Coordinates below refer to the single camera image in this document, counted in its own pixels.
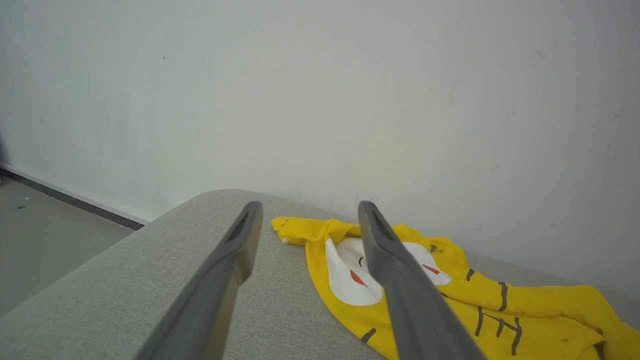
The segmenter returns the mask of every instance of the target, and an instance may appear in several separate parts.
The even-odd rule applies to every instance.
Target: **sofa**
[[[356,220],[262,193],[216,190],[169,211],[0,318],[0,359],[134,358],[251,200],[263,203],[264,219],[253,273],[237,294],[225,359],[380,358],[324,306],[304,247],[280,243],[270,224],[277,216]],[[514,285],[576,284],[467,256],[473,269]],[[602,293],[622,320],[640,327],[640,301]]]

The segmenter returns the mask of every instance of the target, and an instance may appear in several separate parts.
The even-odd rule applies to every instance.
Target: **clothing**
[[[360,227],[279,217],[271,221],[283,243],[304,245],[311,280],[327,308],[355,336],[397,359],[384,289],[369,275]],[[425,238],[393,227],[407,250],[488,359],[640,359],[640,332],[623,323],[590,286],[526,288],[473,271],[447,238]]]

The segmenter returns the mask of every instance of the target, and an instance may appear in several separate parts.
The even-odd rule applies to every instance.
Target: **gray floor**
[[[2,178],[0,317],[132,232]]]

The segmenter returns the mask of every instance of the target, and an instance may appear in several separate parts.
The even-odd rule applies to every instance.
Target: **white face print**
[[[451,277],[438,268],[427,248],[417,243],[403,244],[422,265],[433,284],[446,285],[451,282]],[[337,247],[329,239],[325,243],[325,250],[329,286],[338,299],[356,306],[371,305],[382,300],[382,287],[367,269],[362,239],[346,238]]]

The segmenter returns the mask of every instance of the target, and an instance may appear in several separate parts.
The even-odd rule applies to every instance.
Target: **baseboard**
[[[36,188],[47,195],[68,202],[73,206],[95,213],[104,218],[108,218],[109,220],[115,221],[132,229],[137,230],[152,221],[150,217],[139,214],[137,215],[130,211],[123,211],[114,205],[108,204],[107,201],[98,199],[97,197],[83,195],[71,189],[69,186],[63,186],[54,181],[45,180],[43,177],[37,176],[36,174],[28,172],[15,165],[0,161],[0,169],[4,169],[11,174],[15,174],[18,177],[26,179],[26,181],[32,182],[27,183],[27,185]]]

